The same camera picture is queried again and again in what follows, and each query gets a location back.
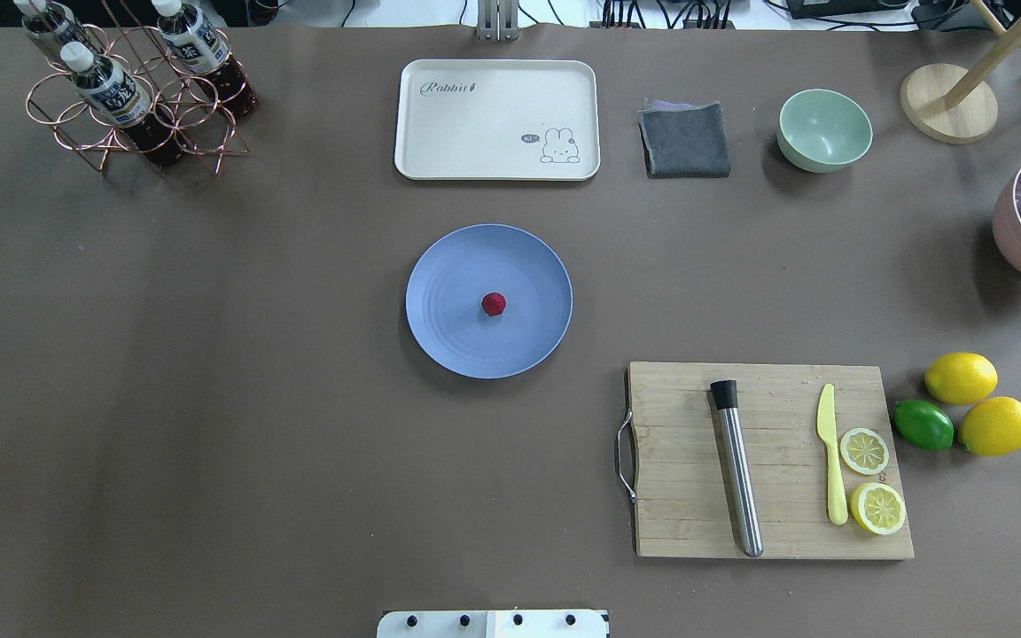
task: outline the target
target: bottle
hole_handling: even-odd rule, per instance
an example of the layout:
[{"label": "bottle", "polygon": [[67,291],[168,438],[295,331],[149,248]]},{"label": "bottle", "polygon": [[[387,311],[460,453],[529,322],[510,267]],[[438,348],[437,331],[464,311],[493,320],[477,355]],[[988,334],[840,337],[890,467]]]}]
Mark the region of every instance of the bottle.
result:
[{"label": "bottle", "polygon": [[57,67],[61,67],[61,48],[69,42],[81,42],[94,53],[104,52],[64,4],[46,3],[46,0],[13,0],[13,3],[21,11],[26,36]]},{"label": "bottle", "polygon": [[172,129],[171,114],[154,104],[149,92],[124,64],[90,51],[81,42],[62,47],[61,60],[72,71],[69,79],[85,102],[116,126],[146,158],[158,165],[169,165],[184,156]]},{"label": "bottle", "polygon": [[196,82],[207,98],[218,100],[236,119],[258,106],[258,94],[246,81],[242,65],[235,59],[227,42],[215,32],[199,7],[182,0],[152,0],[157,8],[159,36],[167,48],[193,76],[214,85]]}]

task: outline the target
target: white tray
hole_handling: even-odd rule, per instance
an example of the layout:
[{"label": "white tray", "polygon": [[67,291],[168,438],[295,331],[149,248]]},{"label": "white tray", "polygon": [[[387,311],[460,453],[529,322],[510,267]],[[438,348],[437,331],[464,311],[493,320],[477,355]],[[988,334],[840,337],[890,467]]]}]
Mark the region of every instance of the white tray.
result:
[{"label": "white tray", "polygon": [[415,60],[400,73],[397,170],[409,179],[592,177],[596,78],[576,60]]}]

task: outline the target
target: lime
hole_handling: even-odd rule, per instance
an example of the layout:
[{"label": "lime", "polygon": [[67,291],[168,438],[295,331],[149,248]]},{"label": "lime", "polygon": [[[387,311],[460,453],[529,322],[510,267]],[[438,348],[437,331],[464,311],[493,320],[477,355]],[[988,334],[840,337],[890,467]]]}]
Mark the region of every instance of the lime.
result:
[{"label": "lime", "polygon": [[882,482],[866,482],[849,493],[849,512],[867,532],[892,534],[904,527],[904,497]]},{"label": "lime", "polygon": [[845,464],[859,475],[879,475],[888,467],[888,444],[869,428],[854,428],[837,446]]},{"label": "lime", "polygon": [[995,392],[1000,375],[984,355],[975,352],[949,352],[932,360],[924,373],[924,384],[936,400],[953,405],[968,405],[987,399]]},{"label": "lime", "polygon": [[892,425],[904,440],[924,449],[947,449],[956,428],[952,420],[935,403],[923,399],[908,399],[896,403]]},{"label": "lime", "polygon": [[960,443],[982,456],[1016,451],[1021,447],[1021,403],[996,396],[968,409],[960,423]]}]

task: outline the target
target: brown tabletop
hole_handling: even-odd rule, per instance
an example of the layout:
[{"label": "brown tabletop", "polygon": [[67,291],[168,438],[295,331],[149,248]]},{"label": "brown tabletop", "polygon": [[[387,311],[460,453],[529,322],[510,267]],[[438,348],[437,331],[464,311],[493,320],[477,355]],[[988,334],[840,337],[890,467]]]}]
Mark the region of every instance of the brown tabletop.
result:
[{"label": "brown tabletop", "polygon": [[[613,437],[630,360],[880,366],[923,397],[983,352],[1021,399],[1021,275],[989,218],[1021,165],[1021,51],[984,141],[896,104],[982,34],[269,28],[231,34],[263,98],[247,158],[104,177],[23,114],[45,73],[0,30],[0,637],[374,635],[390,609],[594,607],[613,635],[1021,635],[1021,451],[896,440],[916,558],[657,560],[633,548]],[[393,168],[419,57],[580,59],[583,183],[415,183]],[[789,94],[869,112],[866,158],[783,160]],[[726,179],[645,177],[645,97],[720,100]],[[465,379],[414,342],[437,238],[505,223],[574,287],[554,354]],[[953,415],[962,414],[953,411]]]}]

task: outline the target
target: white bottle cap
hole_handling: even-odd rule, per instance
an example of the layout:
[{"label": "white bottle cap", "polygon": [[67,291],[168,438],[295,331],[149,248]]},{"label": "white bottle cap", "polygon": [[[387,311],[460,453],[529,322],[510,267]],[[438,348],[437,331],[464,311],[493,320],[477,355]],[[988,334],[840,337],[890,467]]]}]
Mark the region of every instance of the white bottle cap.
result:
[{"label": "white bottle cap", "polygon": [[93,65],[93,51],[81,42],[70,42],[61,48],[61,61],[70,69],[82,72]]},{"label": "white bottle cap", "polygon": [[182,0],[152,0],[153,7],[157,8],[157,12],[161,16],[175,16],[179,13],[179,9],[183,7]]},{"label": "white bottle cap", "polygon": [[36,16],[45,11],[45,0],[15,0],[15,7],[26,16]]}]

